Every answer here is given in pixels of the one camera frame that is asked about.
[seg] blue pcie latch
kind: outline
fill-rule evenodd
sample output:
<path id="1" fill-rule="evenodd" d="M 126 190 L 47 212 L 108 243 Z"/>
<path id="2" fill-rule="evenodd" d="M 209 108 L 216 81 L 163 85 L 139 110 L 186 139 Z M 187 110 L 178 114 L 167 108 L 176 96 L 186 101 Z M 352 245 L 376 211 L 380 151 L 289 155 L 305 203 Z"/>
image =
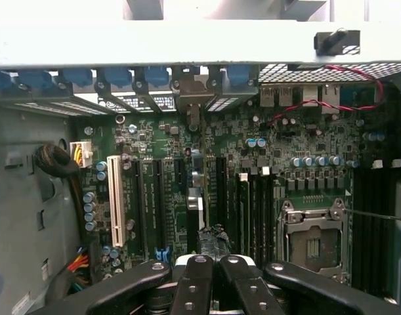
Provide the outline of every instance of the blue pcie latch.
<path id="1" fill-rule="evenodd" d="M 156 252 L 156 259 L 159 261 L 163 261 L 166 264 L 170 263 L 170 257 L 171 257 L 171 251 L 169 249 L 169 246 L 167 246 L 166 249 L 157 249 L 155 248 Z"/>

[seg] white pci slot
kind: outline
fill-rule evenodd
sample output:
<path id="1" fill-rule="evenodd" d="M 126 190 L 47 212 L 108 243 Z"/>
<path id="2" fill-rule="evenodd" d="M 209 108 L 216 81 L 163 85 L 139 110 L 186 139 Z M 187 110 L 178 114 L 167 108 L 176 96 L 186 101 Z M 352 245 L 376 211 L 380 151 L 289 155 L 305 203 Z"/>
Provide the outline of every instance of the white pci slot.
<path id="1" fill-rule="evenodd" d="M 122 247 L 126 239 L 126 229 L 120 156 L 107 157 L 107 172 L 113 246 Z"/>

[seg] ventilation grille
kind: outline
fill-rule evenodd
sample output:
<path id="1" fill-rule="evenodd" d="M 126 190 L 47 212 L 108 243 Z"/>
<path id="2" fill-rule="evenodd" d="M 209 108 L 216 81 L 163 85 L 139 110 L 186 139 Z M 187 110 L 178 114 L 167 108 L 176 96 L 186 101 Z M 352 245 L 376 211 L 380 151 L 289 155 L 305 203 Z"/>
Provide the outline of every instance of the ventilation grille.
<path id="1" fill-rule="evenodd" d="M 401 63 L 341 64 L 345 68 L 361 70 L 377 79 L 401 72 Z M 361 75 L 340 72 L 316 64 L 269 64 L 259 74 L 260 83 L 314 83 L 366 81 Z"/>

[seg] gray metal side panel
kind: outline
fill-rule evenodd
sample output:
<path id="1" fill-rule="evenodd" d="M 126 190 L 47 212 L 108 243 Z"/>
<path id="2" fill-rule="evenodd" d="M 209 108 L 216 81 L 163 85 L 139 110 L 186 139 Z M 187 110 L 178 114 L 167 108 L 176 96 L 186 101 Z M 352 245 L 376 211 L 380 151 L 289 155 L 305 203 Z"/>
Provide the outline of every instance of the gray metal side panel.
<path id="1" fill-rule="evenodd" d="M 15 315 L 22 315 L 38 300 L 41 303 L 50 280 L 78 245 L 67 184 L 52 178 L 54 197 L 43 203 L 36 174 L 31 174 L 26 163 L 39 145 L 57 144 L 61 138 L 69 140 L 63 118 L 0 108 L 0 315 L 12 314 L 12 308 L 28 293 L 30 303 Z M 18 156 L 24 166 L 5 169 Z M 45 228 L 38 231 L 37 212 L 43 209 Z M 43 280 L 46 259 L 49 274 Z"/>

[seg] red wire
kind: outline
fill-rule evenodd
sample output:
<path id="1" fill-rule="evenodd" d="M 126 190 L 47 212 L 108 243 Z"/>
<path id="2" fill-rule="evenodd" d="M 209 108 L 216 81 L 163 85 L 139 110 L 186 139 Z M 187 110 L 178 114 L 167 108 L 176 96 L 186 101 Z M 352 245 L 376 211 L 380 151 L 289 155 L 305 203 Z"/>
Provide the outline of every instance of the red wire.
<path id="1" fill-rule="evenodd" d="M 269 124 L 271 124 L 273 121 L 281 118 L 286 112 L 289 112 L 289 111 L 292 111 L 292 110 L 296 110 L 296 109 L 300 108 L 302 105 L 308 104 L 308 103 L 314 103 L 314 104 L 318 104 L 318 105 L 325 106 L 325 107 L 328 107 L 328 108 L 337 108 L 337 109 L 340 109 L 340 110 L 346 110 L 348 112 L 353 112 L 355 110 L 373 110 L 376 107 L 378 107 L 378 105 L 380 105 L 380 103 L 382 103 L 382 101 L 384 99 L 384 87 L 383 87 L 383 84 L 379 80 L 377 80 L 374 76 L 372 76 L 372 75 L 370 75 L 368 73 L 365 73 L 365 72 L 363 72 L 361 70 L 358 70 L 358 69 L 346 68 L 346 67 L 341 67 L 341 66 L 327 65 L 327 66 L 325 66 L 325 68 L 326 69 L 330 69 L 330 70 L 342 71 L 342 72 L 353 72 L 355 74 L 361 75 L 362 77 L 365 77 L 366 79 L 368 79 L 370 81 L 375 82 L 375 85 L 376 85 L 377 91 L 378 91 L 377 92 L 378 100 L 375 103 L 375 105 L 365 105 L 365 106 L 359 107 L 359 109 L 358 109 L 358 108 L 351 108 L 351 107 L 342 106 L 342 105 L 334 107 L 334 106 L 332 106 L 332 105 L 330 105 L 330 104 L 328 104 L 326 102 L 320 102 L 320 101 L 317 101 L 317 100 L 305 100 L 305 101 L 299 103 L 298 105 L 290 106 L 290 107 L 286 108 L 284 111 L 282 111 L 281 113 L 275 115 L 269 121 Z"/>

